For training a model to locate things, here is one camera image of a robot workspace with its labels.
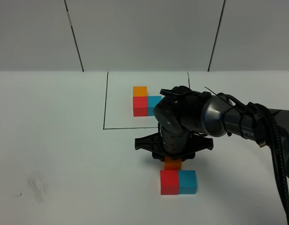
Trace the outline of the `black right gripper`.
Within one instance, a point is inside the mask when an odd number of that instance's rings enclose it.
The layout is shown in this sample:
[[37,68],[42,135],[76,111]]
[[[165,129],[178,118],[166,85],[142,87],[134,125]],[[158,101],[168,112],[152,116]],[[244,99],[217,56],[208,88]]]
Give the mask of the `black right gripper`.
[[206,135],[191,130],[185,130],[179,134],[167,131],[160,124],[158,132],[142,138],[135,139],[135,149],[144,149],[152,153],[153,159],[164,162],[164,158],[194,159],[195,154],[201,150],[212,150],[213,139]]

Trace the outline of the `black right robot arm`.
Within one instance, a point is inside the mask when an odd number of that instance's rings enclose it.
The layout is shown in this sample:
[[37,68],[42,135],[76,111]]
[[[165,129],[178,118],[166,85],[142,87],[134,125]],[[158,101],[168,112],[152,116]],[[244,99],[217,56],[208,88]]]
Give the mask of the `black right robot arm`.
[[197,92],[185,86],[161,90],[162,100],[154,107],[158,122],[155,134],[135,139],[135,149],[153,158],[186,161],[197,151],[213,148],[213,138],[238,135],[269,145],[265,110],[259,104],[239,102],[231,95]]

